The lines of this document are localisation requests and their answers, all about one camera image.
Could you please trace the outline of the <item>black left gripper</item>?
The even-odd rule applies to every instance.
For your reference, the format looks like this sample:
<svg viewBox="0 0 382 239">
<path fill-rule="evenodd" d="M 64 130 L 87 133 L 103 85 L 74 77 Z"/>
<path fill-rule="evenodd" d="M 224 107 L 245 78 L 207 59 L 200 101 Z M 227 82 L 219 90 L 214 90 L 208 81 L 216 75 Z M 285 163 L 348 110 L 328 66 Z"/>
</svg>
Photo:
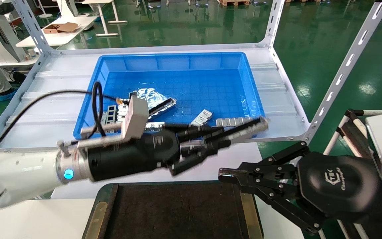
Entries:
<svg viewBox="0 0 382 239">
<path fill-rule="evenodd" d="M 217 119 L 216 124 L 191 126 L 184 131 L 164 128 L 145 133 L 139 139 L 91 148 L 88 150 L 91 180 L 110 180 L 159 168 L 170 169 L 171 175 L 177 176 L 217 155 L 220 149 L 230 147 L 231 142 L 241 142 L 265 131 L 265 118 L 225 118 Z M 179 161 L 180 142 L 201 137 L 209 143 L 185 150 Z"/>
</svg>

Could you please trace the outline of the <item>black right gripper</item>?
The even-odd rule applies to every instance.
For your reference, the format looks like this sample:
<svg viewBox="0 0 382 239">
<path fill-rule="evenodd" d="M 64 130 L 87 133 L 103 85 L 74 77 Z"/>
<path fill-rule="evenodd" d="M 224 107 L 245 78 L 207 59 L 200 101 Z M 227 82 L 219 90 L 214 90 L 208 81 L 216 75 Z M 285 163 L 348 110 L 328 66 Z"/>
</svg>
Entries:
<svg viewBox="0 0 382 239">
<path fill-rule="evenodd" d="M 290 164 L 299 157 L 302 158 L 297 167 Z M 301 195 L 296 186 L 277 182 L 295 180 L 297 172 Z M 276 181 L 246 181 L 250 177 Z M 303 141 L 260 162 L 243 162 L 237 169 L 220 168 L 218 180 L 236 184 L 242 193 L 256 195 L 312 235 L 321 229 L 325 215 L 335 219 L 364 219 L 381 189 L 381 178 L 373 162 L 350 155 L 310 153 Z"/>
</svg>

